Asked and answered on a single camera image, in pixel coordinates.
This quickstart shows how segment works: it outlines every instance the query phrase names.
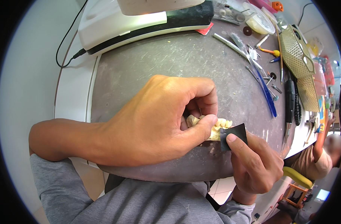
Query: stool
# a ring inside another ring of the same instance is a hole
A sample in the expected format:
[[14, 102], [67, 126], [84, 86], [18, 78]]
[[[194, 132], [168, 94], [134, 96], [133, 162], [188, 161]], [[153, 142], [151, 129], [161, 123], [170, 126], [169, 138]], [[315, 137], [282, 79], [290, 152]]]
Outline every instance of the stool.
[[[305, 187], [306, 189], [302, 189], [298, 186], [295, 186], [293, 184], [289, 184], [290, 186], [290, 189], [289, 189], [289, 192], [284, 195], [283, 199], [287, 202], [289, 202], [290, 204], [296, 206], [296, 207], [299, 207], [302, 200], [304, 199], [307, 191], [309, 189], [311, 189], [313, 187], [313, 183], [311, 180], [307, 179], [306, 177], [304, 177], [303, 175], [301, 175], [299, 172], [297, 172], [296, 170], [294, 170], [293, 168], [290, 168], [290, 167], [287, 167], [287, 166], [284, 166], [283, 167], [283, 172], [284, 172], [284, 176], [288, 176], [290, 177], [292, 180], [294, 180], [298, 185], [300, 186], [303, 186]], [[302, 195], [299, 199], [299, 201], [297, 203], [294, 203], [293, 201], [291, 201], [290, 199], [288, 199], [289, 195], [295, 191], [295, 190], [299, 190], [299, 191], [302, 191]]]

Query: gray sweatshirt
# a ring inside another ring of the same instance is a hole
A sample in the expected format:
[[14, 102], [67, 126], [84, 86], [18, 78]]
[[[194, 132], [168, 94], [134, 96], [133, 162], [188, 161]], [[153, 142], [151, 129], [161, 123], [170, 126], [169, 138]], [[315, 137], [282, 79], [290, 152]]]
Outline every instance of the gray sweatshirt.
[[133, 179], [125, 179], [93, 201], [70, 159], [50, 162], [32, 154], [30, 163], [38, 196], [51, 224], [250, 223], [255, 207], [228, 200], [215, 211], [205, 199], [204, 182]]

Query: blue pen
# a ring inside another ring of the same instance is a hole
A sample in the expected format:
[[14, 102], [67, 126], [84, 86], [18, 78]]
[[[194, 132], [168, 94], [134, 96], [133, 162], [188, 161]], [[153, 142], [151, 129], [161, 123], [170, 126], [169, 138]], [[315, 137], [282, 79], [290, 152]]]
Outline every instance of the blue pen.
[[271, 60], [269, 63], [278, 62], [279, 60], [280, 60], [280, 57], [277, 57], [277, 58], [275, 58], [275, 59]]

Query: fingernail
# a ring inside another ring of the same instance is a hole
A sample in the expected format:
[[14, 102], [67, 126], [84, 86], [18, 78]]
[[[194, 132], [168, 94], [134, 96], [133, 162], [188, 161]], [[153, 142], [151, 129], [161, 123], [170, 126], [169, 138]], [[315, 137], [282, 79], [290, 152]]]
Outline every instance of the fingernail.
[[214, 118], [213, 118], [213, 125], [215, 125], [215, 123], [217, 123], [218, 121], [218, 117], [214, 115]]
[[234, 134], [228, 134], [228, 136], [226, 137], [226, 140], [229, 141], [229, 142], [233, 142], [233, 141], [236, 140], [236, 138], [237, 138], [236, 135], [234, 135]]

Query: sandpaper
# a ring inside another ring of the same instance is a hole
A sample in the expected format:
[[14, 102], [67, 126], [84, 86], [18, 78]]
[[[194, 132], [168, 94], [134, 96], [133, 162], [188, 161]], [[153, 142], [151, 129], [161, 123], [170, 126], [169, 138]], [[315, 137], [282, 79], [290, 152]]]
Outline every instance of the sandpaper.
[[220, 144], [222, 152], [231, 150], [231, 148], [228, 146], [228, 143], [226, 142], [226, 137], [228, 136], [228, 134], [236, 135], [243, 142], [245, 142], [246, 145], [248, 145], [248, 139], [246, 138], [246, 130], [244, 123], [228, 129], [220, 128]]

